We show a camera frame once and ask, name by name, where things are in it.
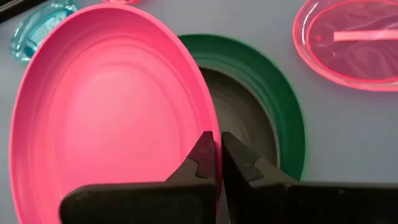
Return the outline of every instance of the green rim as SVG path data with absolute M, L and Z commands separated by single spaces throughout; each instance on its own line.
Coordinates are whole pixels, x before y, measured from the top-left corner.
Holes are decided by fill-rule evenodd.
M 305 158 L 304 123 L 297 99 L 277 67 L 257 50 L 208 34 L 180 36 L 199 67 L 228 74 L 243 84 L 268 112 L 280 151 L 280 168 L 300 180 Z

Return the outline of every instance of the clear blue plastic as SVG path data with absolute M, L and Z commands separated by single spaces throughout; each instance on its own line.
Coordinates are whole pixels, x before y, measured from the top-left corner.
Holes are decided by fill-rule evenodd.
M 62 20 L 78 10 L 71 0 L 51 0 L 26 17 L 11 39 L 11 55 L 22 63 L 29 63 L 39 45 Z

